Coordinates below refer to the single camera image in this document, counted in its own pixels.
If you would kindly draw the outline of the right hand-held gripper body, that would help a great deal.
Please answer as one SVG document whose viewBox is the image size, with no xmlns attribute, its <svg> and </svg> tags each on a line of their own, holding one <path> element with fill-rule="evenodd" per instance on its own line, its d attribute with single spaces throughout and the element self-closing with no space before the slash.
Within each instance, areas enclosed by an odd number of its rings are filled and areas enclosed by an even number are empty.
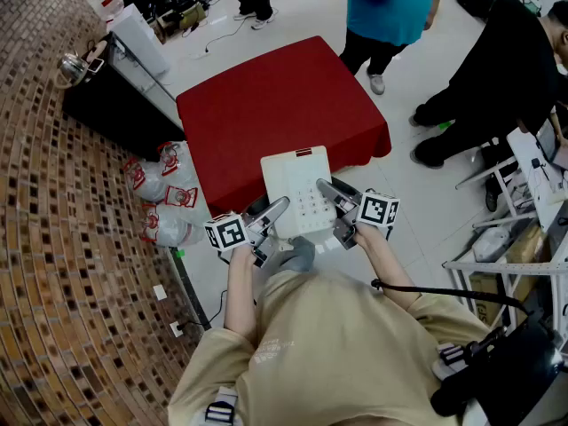
<svg viewBox="0 0 568 426">
<path fill-rule="evenodd" d="M 351 212 L 344 214 L 339 208 L 333 235 L 345 249 L 351 249 L 356 242 L 356 224 L 363 223 L 377 228 L 387 228 L 389 239 L 398 215 L 400 200 L 373 190 L 362 193 L 361 203 Z"/>
</svg>

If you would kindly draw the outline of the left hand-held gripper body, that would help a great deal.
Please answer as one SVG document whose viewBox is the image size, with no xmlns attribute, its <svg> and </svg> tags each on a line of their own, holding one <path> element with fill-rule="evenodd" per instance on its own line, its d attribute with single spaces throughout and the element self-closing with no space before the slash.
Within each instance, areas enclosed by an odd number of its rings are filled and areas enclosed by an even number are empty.
<svg viewBox="0 0 568 426">
<path fill-rule="evenodd" d="M 278 218 L 277 212 L 224 214 L 207 221 L 204 229 L 211 247 L 219 253 L 249 245 L 256 257 L 255 266 L 262 268 L 276 251 L 269 232 Z"/>
</svg>

